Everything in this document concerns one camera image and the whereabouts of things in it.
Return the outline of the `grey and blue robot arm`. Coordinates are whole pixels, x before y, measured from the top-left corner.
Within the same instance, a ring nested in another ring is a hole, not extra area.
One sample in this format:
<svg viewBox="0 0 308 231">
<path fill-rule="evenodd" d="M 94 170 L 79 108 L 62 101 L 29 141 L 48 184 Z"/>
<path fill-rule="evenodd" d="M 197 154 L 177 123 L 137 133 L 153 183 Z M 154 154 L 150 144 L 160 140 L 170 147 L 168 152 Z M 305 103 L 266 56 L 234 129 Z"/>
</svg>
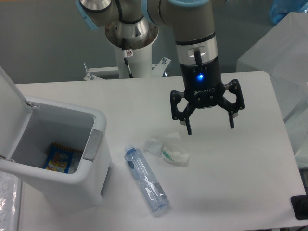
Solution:
<svg viewBox="0 0 308 231">
<path fill-rule="evenodd" d="M 183 92 L 170 93 L 172 118 L 189 127 L 195 109 L 220 106 L 234 127 L 244 98 L 238 80 L 222 83 L 211 1 L 78 0 L 76 6 L 91 29 L 114 31 L 112 42 L 123 51 L 148 44 L 151 29 L 170 27 L 184 83 Z"/>
</svg>

